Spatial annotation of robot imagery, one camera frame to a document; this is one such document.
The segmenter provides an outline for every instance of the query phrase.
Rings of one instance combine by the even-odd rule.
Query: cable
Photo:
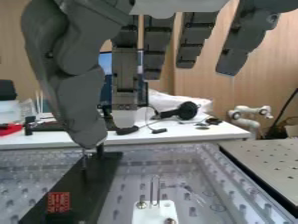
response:
[[[292,100],[295,99],[297,93],[298,93],[298,88],[297,88],[296,91],[293,92],[293,94],[292,94],[289,100],[287,101],[287,104],[285,104],[284,107],[283,107],[283,110],[281,110],[281,112],[280,112],[280,114],[279,114],[279,117],[277,117],[277,119],[276,119],[276,121],[275,121],[275,123],[273,123],[273,125],[272,125],[272,127],[271,127],[271,129],[269,129],[269,131],[268,131],[267,138],[271,138],[271,135],[272,135],[272,133],[273,133],[273,129],[276,128],[277,123],[279,123],[279,121],[280,121],[280,119],[281,119],[281,117],[283,117],[283,115],[284,115],[284,113],[285,113],[285,110],[287,110],[289,104],[292,103]]]
[[[151,124],[148,124],[148,120],[150,120],[150,119],[148,119],[148,108],[152,108],[152,109],[155,110],[155,112],[158,112],[156,108],[155,108],[154,106],[148,105],[148,107],[147,107],[147,111],[146,111],[146,125],[142,126],[142,127],[139,127],[139,128],[142,129],[142,128],[144,128],[144,127],[148,127],[148,129],[152,130],[152,134],[160,134],[160,133],[167,132],[167,131],[168,131],[167,128],[155,129],[155,128],[151,127],[152,124],[159,123],[161,120],[158,120],[158,121],[152,122]]]

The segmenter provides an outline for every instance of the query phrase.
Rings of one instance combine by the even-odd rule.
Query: red sticker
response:
[[[70,192],[51,192],[48,193],[48,212],[64,213],[71,209]]]

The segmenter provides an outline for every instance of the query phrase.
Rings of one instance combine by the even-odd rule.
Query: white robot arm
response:
[[[99,51],[114,43],[114,110],[119,118],[138,110],[138,32],[144,18],[144,76],[160,78],[175,13],[184,12],[177,66],[192,68],[229,0],[32,0],[22,28],[31,65],[54,115],[74,141],[94,148],[107,137],[98,112],[104,71]],[[216,70],[236,75],[280,13],[297,0],[241,0]],[[128,127],[134,119],[118,123]]]

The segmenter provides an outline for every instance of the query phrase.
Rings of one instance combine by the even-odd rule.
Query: metal pin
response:
[[[83,170],[87,170],[87,149],[83,148]]]
[[[158,179],[158,202],[154,203],[154,192],[155,192],[155,179]],[[159,206],[160,207],[161,202],[161,178],[159,175],[152,177],[152,183],[151,183],[151,207]]]

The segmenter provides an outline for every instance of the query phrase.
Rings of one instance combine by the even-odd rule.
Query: electronic device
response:
[[[197,104],[188,101],[183,103],[177,109],[160,112],[158,117],[160,119],[165,119],[177,116],[181,120],[191,120],[196,117],[197,112],[199,112]]]

